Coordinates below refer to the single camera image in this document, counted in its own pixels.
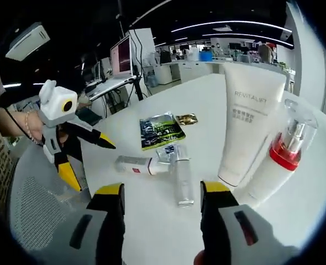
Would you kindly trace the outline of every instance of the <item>black ceiling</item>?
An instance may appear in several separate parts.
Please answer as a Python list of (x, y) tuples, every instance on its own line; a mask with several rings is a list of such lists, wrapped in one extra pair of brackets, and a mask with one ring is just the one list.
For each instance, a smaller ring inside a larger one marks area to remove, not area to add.
[[(129, 28), (138, 17), (163, 2), (162, 0), (122, 0), (123, 28)], [(213, 28), (223, 24), (199, 26), (172, 33), (174, 29), (221, 20), (249, 20), (283, 27), (286, 20), (285, 1), (281, 0), (238, 0), (192, 2), (172, 0), (154, 10), (133, 25), (133, 28), (151, 28), (155, 43), (174, 43), (175, 39), (188, 37), (199, 40), (203, 34), (217, 33)], [(120, 36), (121, 29), (116, 19), (119, 14), (117, 0), (47, 1), (39, 7), (27, 6), (17, 14), (11, 33), (8, 35), (0, 55), (0, 72), (4, 84), (44, 82), (46, 79), (72, 80), (80, 74), (82, 58), (90, 67), (94, 58), (109, 55), (110, 47)], [(34, 22), (41, 22), (48, 32), (50, 41), (18, 62), (4, 58), (9, 43), (22, 30)], [(282, 30), (250, 24), (228, 24), (233, 33), (247, 33), (280, 39)]]

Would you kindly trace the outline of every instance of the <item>green packet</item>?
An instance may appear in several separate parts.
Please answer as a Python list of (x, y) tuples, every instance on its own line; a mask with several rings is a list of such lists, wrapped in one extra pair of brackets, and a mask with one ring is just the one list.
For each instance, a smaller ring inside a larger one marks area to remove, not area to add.
[(143, 150), (166, 145), (186, 136), (170, 112), (140, 119), (140, 130)]

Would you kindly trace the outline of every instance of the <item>bracelet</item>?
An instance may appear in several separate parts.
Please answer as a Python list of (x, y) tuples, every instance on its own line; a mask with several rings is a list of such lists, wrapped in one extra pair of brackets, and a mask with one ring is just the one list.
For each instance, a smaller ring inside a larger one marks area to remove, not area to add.
[(33, 135), (31, 134), (30, 132), (30, 129), (29, 129), (29, 126), (28, 126), (28, 116), (29, 116), (29, 113), (31, 113), (32, 111), (28, 111), (25, 115), (25, 128), (27, 129), (27, 133), (29, 135), (29, 138), (31, 139), (32, 142), (36, 143), (37, 145), (39, 144), (38, 141), (36, 141), (33, 137)]

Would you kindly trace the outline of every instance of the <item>gold packet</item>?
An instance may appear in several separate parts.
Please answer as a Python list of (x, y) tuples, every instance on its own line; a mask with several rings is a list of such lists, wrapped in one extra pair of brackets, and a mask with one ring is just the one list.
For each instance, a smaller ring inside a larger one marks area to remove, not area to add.
[(191, 125), (197, 123), (195, 114), (186, 114), (182, 116), (175, 116), (180, 125)]

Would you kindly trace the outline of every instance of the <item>white table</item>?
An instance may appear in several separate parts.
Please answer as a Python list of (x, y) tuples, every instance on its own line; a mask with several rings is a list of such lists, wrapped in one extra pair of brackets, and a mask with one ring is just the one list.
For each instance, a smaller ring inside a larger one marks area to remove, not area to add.
[[(257, 212), (271, 223), (275, 237), (282, 244), (301, 248), (326, 213), (326, 115), (288, 92), (284, 98), (313, 109), (319, 129), (292, 178)], [(174, 114), (195, 113), (199, 120), (195, 125), (183, 127), (187, 137), (181, 141), (192, 158), (196, 200), (192, 208), (175, 206), (169, 177), (119, 174), (113, 167), (118, 155), (154, 155), (155, 150), (141, 150), (139, 119), (168, 110)], [(97, 128), (114, 141), (116, 150), (82, 142), (83, 163), (92, 195), (103, 185), (125, 183), (123, 258), (126, 262), (191, 265), (203, 249), (199, 182), (217, 179), (225, 138), (225, 114), (225, 78), (212, 74), (163, 91), (99, 123)]]

